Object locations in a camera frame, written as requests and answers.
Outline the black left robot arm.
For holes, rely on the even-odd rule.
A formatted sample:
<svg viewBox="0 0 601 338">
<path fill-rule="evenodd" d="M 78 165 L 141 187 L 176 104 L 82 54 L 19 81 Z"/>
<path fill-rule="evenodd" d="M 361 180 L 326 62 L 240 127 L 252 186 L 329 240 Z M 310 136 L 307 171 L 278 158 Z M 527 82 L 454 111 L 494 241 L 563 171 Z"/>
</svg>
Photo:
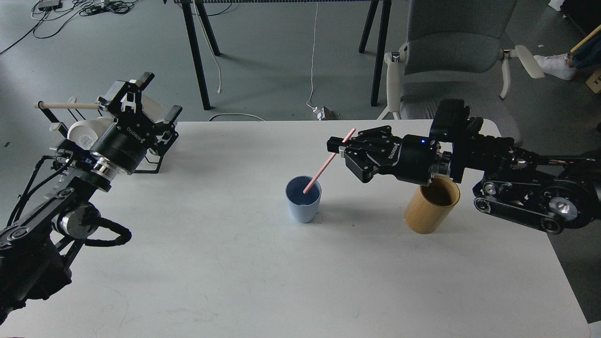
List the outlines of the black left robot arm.
<svg viewBox="0 0 601 338">
<path fill-rule="evenodd" d="M 54 155 L 36 164 L 19 201 L 1 231 L 1 320 L 27 300 L 46 300 L 71 283 L 70 266 L 83 246 L 111 247 L 126 244 L 131 231 L 101 216 L 90 202 L 98 191 L 109 191 L 116 174 L 131 175 L 146 154 L 163 156 L 178 138 L 176 120 L 182 111 L 174 106 L 161 118 L 143 91 L 154 79 L 146 71 L 137 80 L 116 81 L 96 103 L 44 103 L 39 108 L 63 140 Z M 102 110 L 112 116 L 79 122 L 97 138 L 84 146 L 52 114 L 52 108 Z"/>
</svg>

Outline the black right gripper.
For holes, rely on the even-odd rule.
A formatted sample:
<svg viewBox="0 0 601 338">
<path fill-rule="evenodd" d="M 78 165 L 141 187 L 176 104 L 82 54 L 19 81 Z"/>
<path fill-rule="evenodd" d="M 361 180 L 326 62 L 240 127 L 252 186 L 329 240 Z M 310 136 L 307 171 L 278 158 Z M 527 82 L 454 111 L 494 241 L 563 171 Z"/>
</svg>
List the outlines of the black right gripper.
<svg viewBox="0 0 601 338">
<path fill-rule="evenodd" d="M 359 131 L 348 141 L 330 137 L 328 152 L 338 153 L 341 147 L 346 167 L 363 183 L 375 175 L 393 175 L 400 181 L 422 186 L 433 180 L 432 166 L 440 149 L 433 138 L 394 136 L 389 125 Z"/>
</svg>

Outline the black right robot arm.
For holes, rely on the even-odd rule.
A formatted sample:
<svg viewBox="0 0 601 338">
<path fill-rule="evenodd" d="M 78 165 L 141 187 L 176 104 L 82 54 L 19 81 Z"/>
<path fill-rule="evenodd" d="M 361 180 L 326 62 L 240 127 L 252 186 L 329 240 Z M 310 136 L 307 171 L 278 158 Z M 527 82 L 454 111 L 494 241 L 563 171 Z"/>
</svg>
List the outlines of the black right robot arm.
<svg viewBox="0 0 601 338">
<path fill-rule="evenodd" d="M 600 151 L 543 156 L 510 137 L 481 135 L 483 118 L 470 117 L 462 99 L 440 102 L 427 137 L 394 136 L 389 125 L 360 131 L 327 149 L 343 151 L 346 166 L 363 183 L 374 175 L 429 186 L 445 176 L 459 184 L 466 169 L 483 171 L 472 192 L 483 213 L 546 233 L 579 229 L 600 218 Z"/>
</svg>

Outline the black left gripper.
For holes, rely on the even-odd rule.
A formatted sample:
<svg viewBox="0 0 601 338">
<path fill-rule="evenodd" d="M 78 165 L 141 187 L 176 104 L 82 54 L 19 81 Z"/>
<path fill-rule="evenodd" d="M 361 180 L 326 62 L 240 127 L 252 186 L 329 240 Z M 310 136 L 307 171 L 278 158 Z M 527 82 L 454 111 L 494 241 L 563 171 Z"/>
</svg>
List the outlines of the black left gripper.
<svg viewBox="0 0 601 338">
<path fill-rule="evenodd" d="M 105 158 L 113 165 L 132 175 L 148 150 L 164 156 L 179 134 L 175 127 L 183 108 L 174 105 L 164 119 L 153 122 L 143 112 L 142 92 L 154 79 L 146 71 L 140 79 L 115 81 L 103 96 L 97 98 L 100 110 L 110 113 L 114 123 L 103 132 L 90 148 L 96 158 Z M 150 128 L 150 132 L 137 132 L 134 128 Z"/>
</svg>

